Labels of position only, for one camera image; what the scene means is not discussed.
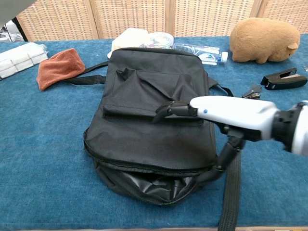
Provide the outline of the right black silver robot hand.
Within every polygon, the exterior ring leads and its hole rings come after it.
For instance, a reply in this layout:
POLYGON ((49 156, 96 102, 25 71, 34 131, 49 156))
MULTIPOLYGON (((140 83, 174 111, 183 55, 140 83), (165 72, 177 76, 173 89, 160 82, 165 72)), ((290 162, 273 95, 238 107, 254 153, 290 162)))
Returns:
POLYGON ((281 111, 270 101, 230 96, 202 96, 188 103, 171 101, 156 109, 153 123, 176 115, 197 117, 216 124, 228 141, 219 154, 218 163, 209 173, 201 175, 201 181, 215 180, 229 167, 245 141, 279 140, 279 115, 281 111))

